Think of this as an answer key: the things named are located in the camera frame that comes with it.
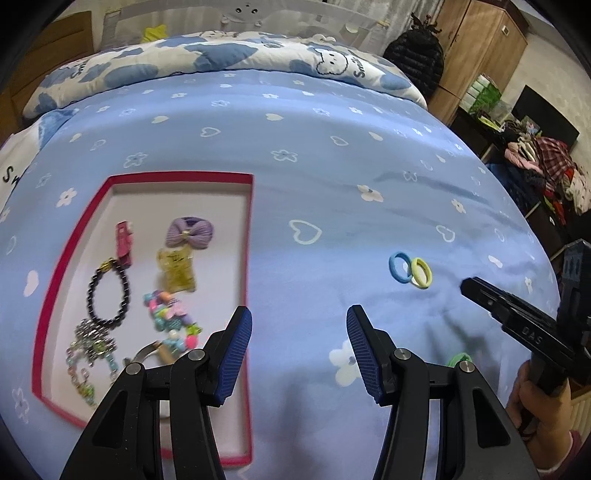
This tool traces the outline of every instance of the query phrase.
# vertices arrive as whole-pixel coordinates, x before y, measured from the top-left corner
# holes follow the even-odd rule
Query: red plaid clothing
[[[546,172],[546,178],[554,187],[564,172],[569,168],[575,168],[573,159],[569,155],[569,148],[566,143],[549,137],[536,137],[535,143],[538,147],[538,156]]]

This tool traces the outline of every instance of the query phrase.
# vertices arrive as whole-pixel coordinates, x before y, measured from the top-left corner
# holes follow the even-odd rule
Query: pink clothing
[[[523,168],[524,170],[534,170],[540,175],[544,175],[544,172],[541,168],[539,168],[538,165],[532,161],[527,160],[519,153],[519,145],[514,142],[507,144],[505,158],[518,168]]]

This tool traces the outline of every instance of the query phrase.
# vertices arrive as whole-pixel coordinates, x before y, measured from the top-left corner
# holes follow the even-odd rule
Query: human hand
[[[556,466],[568,454],[571,446],[570,385],[567,380],[560,394],[550,397],[528,380],[529,374],[530,362],[527,361],[519,368],[506,411],[515,428],[521,425],[523,407],[540,421],[527,448],[536,468],[547,470]]]

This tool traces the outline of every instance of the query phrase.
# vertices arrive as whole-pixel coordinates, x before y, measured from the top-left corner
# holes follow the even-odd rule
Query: bed
[[[29,158],[0,205],[0,414],[44,479],[60,476],[80,430],[33,392],[37,322],[64,246],[113,176],[252,175],[253,455],[231,479],[372,475],[389,411],[347,342],[351,304],[425,361],[470,353],[501,401],[528,352],[461,280],[556,315],[550,262],[494,176],[394,65],[330,36],[208,31],[112,47],[50,73],[24,115],[40,118],[0,151]],[[427,261],[429,288],[393,279],[396,251]],[[426,478],[436,445],[431,429]]]

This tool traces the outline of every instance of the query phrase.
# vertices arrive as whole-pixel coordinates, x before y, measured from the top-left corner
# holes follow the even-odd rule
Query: wooden door
[[[501,93],[511,80],[526,46],[527,40],[523,33],[504,12],[482,68],[482,73],[496,83]]]
[[[446,89],[437,87],[429,100],[428,110],[431,115],[441,123],[449,125],[455,116],[460,99],[449,93]]]
[[[437,28],[441,30],[437,34],[444,56],[452,46],[453,39],[462,24],[464,15],[468,10],[470,0],[445,0],[437,16]]]
[[[504,10],[484,2],[472,1],[456,38],[447,52],[445,68],[439,85],[462,98],[488,58],[496,39]]]

